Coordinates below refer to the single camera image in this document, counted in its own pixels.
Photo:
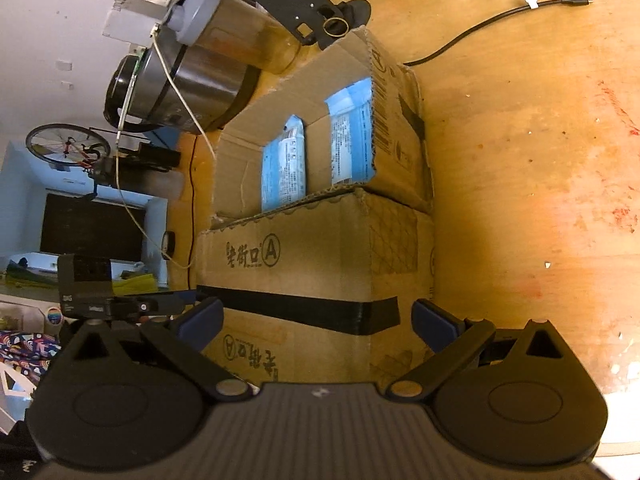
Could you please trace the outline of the brown cardboard box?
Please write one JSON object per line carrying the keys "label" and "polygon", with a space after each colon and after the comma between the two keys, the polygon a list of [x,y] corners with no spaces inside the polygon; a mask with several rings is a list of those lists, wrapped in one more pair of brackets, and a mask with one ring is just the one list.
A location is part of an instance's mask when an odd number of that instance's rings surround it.
{"label": "brown cardboard box", "polygon": [[[331,183],[326,99],[372,79],[374,177]],[[262,150],[292,115],[305,127],[306,196],[262,212]],[[209,359],[254,384],[375,382],[423,361],[411,307],[434,283],[433,185],[416,76],[358,28],[224,127],[213,226],[196,282],[224,304]]]}

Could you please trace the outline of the blue wipes packet with barcode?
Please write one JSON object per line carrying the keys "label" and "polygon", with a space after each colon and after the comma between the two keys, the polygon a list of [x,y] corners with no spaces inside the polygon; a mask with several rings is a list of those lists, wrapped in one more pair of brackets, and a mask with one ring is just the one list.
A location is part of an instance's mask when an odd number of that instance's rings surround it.
{"label": "blue wipes packet with barcode", "polygon": [[262,212],[284,207],[306,196],[306,151],[303,121],[292,115],[281,133],[262,150]]}

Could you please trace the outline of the black tape roll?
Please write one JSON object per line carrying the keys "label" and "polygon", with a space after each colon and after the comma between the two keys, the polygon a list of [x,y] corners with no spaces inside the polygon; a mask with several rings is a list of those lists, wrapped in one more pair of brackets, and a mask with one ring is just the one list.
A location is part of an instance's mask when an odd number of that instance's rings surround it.
{"label": "black tape roll", "polygon": [[162,241],[160,242],[160,254],[163,259],[170,260],[175,253],[176,248],[176,234],[172,231],[163,232]]}

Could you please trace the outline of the bicycle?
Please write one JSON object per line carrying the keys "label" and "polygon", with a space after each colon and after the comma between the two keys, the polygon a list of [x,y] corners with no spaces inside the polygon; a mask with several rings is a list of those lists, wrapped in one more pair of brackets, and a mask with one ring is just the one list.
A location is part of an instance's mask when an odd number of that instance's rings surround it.
{"label": "bicycle", "polygon": [[111,155],[111,145],[91,129],[52,122],[33,128],[25,139],[27,151],[55,169],[79,168],[92,174]]}

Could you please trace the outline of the silver rice cooker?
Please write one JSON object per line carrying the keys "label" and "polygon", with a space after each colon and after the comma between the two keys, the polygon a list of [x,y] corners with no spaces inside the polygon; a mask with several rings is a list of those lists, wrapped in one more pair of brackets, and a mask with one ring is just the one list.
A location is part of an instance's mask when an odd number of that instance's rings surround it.
{"label": "silver rice cooker", "polygon": [[127,132],[220,129],[250,102],[258,68],[200,47],[180,47],[166,39],[158,44],[168,72],[152,48],[140,56],[124,56],[114,71],[104,102],[104,117],[111,126],[119,123],[130,82],[134,92],[128,115],[135,121],[125,122]]}

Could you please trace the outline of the shaker bottle grey lid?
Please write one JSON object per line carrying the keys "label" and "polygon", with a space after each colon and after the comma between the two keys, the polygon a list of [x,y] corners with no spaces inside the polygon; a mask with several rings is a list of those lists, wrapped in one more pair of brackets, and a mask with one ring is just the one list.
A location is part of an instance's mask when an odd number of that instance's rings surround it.
{"label": "shaker bottle grey lid", "polygon": [[180,44],[201,47],[268,73],[280,74],[299,41],[278,21],[244,0],[176,0],[163,24]]}

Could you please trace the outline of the black phone stand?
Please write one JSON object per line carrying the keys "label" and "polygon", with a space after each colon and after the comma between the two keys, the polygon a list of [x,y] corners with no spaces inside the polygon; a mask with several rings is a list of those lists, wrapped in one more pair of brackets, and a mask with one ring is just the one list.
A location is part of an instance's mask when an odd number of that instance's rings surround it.
{"label": "black phone stand", "polygon": [[344,38],[352,29],[368,24],[368,0],[254,0],[271,14],[303,46],[318,44],[321,50]]}

